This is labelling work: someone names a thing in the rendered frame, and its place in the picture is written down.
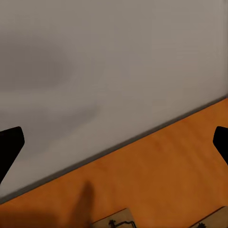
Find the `mousetrap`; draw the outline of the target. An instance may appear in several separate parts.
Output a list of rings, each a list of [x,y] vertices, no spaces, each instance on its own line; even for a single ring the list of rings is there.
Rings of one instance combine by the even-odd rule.
[[[109,217],[106,217],[89,228],[138,228],[130,208],[124,209]]]
[[[225,206],[191,228],[228,228],[228,206]]]

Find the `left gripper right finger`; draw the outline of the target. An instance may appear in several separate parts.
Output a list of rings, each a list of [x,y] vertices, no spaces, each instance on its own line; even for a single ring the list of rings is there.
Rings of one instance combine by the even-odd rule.
[[[217,126],[213,143],[228,165],[228,128]]]

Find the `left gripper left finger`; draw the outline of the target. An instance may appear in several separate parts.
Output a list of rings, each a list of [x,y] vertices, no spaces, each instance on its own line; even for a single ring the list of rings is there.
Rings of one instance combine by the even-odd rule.
[[[25,144],[20,126],[0,132],[0,183]]]

